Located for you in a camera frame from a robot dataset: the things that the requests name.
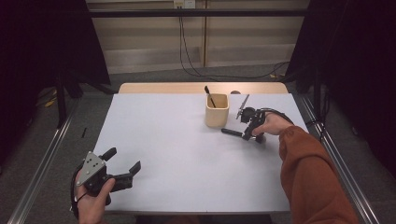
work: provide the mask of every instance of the sleeve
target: sleeve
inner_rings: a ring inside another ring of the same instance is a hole
[[[284,130],[279,142],[293,223],[359,223],[321,143],[297,126]]]

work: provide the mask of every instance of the black horizontal bar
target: black horizontal bar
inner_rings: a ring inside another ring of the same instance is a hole
[[[333,10],[308,9],[140,9],[107,10],[91,9],[89,12],[57,11],[56,15],[92,18],[128,18],[128,17],[305,17],[308,15],[331,15]]]

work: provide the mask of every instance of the hand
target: hand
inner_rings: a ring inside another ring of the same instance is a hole
[[[277,114],[267,112],[265,113],[265,122],[261,126],[255,128],[251,133],[253,135],[258,135],[260,133],[269,133],[272,135],[280,135],[280,133],[293,126],[292,123],[286,121]]]
[[[78,223],[106,223],[103,219],[106,206],[106,197],[113,189],[115,183],[116,180],[114,178],[108,179],[96,197],[92,197],[88,194],[84,195],[87,192],[87,189],[83,185],[76,187],[76,197],[79,199],[82,196],[82,198],[78,201]]]

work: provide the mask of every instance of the wall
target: wall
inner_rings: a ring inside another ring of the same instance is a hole
[[[309,0],[196,0],[197,8],[306,8]],[[89,9],[163,9],[173,1],[87,0]],[[303,18],[183,18],[194,67],[288,61]],[[179,18],[93,19],[110,74],[176,69]],[[188,62],[182,52],[183,62]]]

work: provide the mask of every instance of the cup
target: cup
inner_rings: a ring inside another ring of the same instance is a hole
[[[227,94],[208,94],[206,96],[205,124],[213,128],[224,127],[227,123],[229,108]]]

